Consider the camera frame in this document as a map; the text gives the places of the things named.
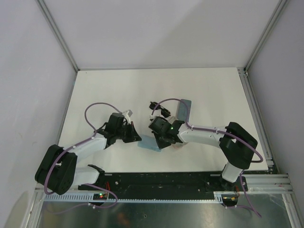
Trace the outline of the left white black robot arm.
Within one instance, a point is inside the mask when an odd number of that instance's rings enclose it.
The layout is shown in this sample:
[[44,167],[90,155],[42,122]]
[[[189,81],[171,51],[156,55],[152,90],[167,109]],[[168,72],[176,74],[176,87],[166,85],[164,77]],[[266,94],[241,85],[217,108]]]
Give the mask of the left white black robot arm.
[[84,142],[68,148],[51,145],[36,171],[35,181],[51,190],[52,194],[58,195],[66,193],[73,186],[87,183],[95,190],[101,189],[105,184],[105,178],[101,175],[104,171],[92,164],[78,167],[78,163],[96,152],[109,148],[117,140],[124,143],[141,141],[131,116],[131,110],[112,113],[108,122]]

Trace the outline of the pink glasses case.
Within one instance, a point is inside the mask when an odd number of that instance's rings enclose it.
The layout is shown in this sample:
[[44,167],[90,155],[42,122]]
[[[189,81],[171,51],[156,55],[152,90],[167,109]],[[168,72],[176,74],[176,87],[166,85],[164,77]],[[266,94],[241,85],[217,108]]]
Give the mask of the pink glasses case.
[[181,149],[184,145],[185,145],[184,143],[179,143],[179,142],[177,142],[177,143],[175,143],[175,144],[172,144],[171,146],[172,146],[174,149],[178,150],[178,149]]

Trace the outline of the brown thin-frame glasses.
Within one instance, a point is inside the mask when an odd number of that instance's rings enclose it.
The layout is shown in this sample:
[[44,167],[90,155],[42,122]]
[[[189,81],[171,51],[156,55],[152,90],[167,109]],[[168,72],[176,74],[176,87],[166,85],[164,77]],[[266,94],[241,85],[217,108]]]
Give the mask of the brown thin-frame glasses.
[[170,111],[158,104],[157,102],[150,101],[149,108],[153,111],[153,115],[162,115],[164,118],[168,118],[171,116]]

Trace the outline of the blue-grey glasses case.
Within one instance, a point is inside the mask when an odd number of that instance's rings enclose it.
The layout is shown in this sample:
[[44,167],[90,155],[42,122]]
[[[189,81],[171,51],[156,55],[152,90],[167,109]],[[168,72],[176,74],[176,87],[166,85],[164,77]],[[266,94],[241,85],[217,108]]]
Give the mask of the blue-grey glasses case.
[[188,115],[190,114],[192,101],[187,99],[181,99],[179,102],[176,112],[176,118],[178,120],[187,121]]

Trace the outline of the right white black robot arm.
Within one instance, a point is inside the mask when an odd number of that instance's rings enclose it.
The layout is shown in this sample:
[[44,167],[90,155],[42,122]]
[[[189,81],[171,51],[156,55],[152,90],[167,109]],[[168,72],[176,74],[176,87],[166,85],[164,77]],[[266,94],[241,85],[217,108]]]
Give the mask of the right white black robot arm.
[[242,173],[253,163],[257,140],[238,123],[230,122],[226,127],[200,127],[189,125],[182,120],[167,119],[157,116],[149,124],[160,149],[177,143],[200,143],[219,148],[224,153],[227,163],[219,177],[223,190],[231,190]]

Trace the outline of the small blue cloth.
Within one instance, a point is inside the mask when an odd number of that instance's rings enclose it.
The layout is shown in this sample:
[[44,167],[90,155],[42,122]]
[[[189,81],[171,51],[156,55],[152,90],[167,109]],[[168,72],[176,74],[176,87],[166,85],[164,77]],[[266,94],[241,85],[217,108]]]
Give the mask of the small blue cloth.
[[154,137],[147,135],[141,135],[141,141],[138,142],[138,147],[143,149],[152,150],[155,152],[161,152],[162,150],[158,147],[157,142]]

